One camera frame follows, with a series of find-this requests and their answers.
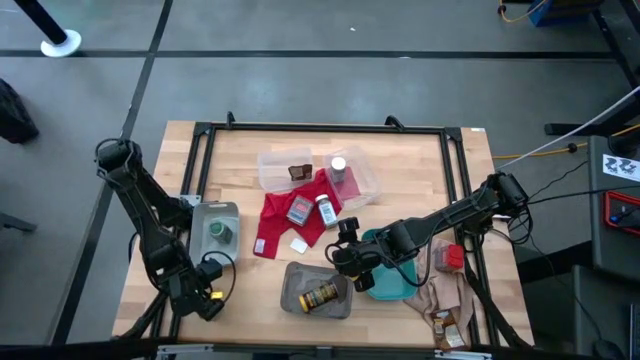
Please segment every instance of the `white card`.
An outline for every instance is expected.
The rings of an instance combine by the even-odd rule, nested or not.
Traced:
[[[256,239],[256,246],[253,249],[253,252],[256,254],[262,254],[264,252],[264,243],[266,241],[264,239]]]
[[[293,242],[291,243],[291,248],[297,252],[299,252],[300,254],[304,254],[305,251],[307,251],[307,248],[309,248],[309,245],[307,245],[306,242],[295,238],[293,239]]]
[[[635,160],[602,154],[602,172],[640,182],[640,162]]]

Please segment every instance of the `wooden table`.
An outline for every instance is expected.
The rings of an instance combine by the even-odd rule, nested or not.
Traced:
[[[154,177],[169,194],[180,192],[194,124],[186,121],[167,124]],[[469,177],[475,189],[494,171],[489,144],[483,129],[465,128],[462,134]],[[301,145],[312,148],[316,169],[322,165],[324,154],[344,146],[358,145],[367,153],[382,194],[374,204],[339,215],[340,218],[357,216],[360,235],[366,229],[383,227],[400,218],[426,216],[448,205],[438,136],[218,130],[203,201],[238,204],[242,229],[237,282],[233,296],[213,321],[205,322],[196,314],[183,318],[179,340],[215,344],[433,347],[430,327],[418,312],[401,301],[381,302],[366,293],[354,292],[351,316],[345,320],[300,316],[280,308],[287,264],[298,261],[331,267],[324,257],[324,248],[337,239],[337,230],[328,230],[313,248],[301,255],[289,247],[296,236],[294,230],[289,230],[280,240],[275,260],[259,258],[252,253],[264,201],[264,191],[258,183],[257,154]],[[450,148],[456,189],[461,198],[457,159],[453,145]],[[203,153],[204,146],[200,146],[199,159]],[[199,174],[200,166],[201,161],[196,161],[194,174]],[[197,178],[194,175],[193,189]],[[497,222],[496,228],[507,231],[502,223]],[[438,236],[453,241],[451,231]],[[511,244],[489,233],[483,249],[495,303],[519,335],[533,344]],[[214,288],[226,291],[231,277],[231,271],[225,270],[224,276],[213,283]],[[128,330],[155,294],[136,251],[129,266],[113,334]],[[475,306],[481,341],[488,344],[486,321],[477,299]],[[170,318],[167,306],[163,334],[168,334]]]

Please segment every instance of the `brown packet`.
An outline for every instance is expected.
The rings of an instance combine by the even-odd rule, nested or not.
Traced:
[[[313,166],[311,164],[289,166],[289,175],[291,175],[291,181],[311,179],[312,169]]]
[[[433,336],[436,346],[442,351],[465,349],[467,346],[458,331],[451,310],[438,310],[430,314],[433,320]]]

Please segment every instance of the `teal container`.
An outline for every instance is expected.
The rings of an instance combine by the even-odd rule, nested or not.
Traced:
[[[362,241],[372,241],[377,229],[367,230],[362,235]],[[416,267],[413,259],[400,265],[400,268],[413,282],[418,282]],[[375,286],[367,290],[367,294],[376,300],[404,300],[412,297],[418,291],[415,286],[409,285],[398,270],[387,269],[380,265],[371,272]]]

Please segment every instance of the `white base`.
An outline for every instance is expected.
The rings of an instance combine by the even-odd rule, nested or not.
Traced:
[[[73,54],[80,47],[82,37],[78,32],[66,29],[67,40],[60,45],[52,45],[46,41],[40,44],[40,51],[48,57],[65,57]]]

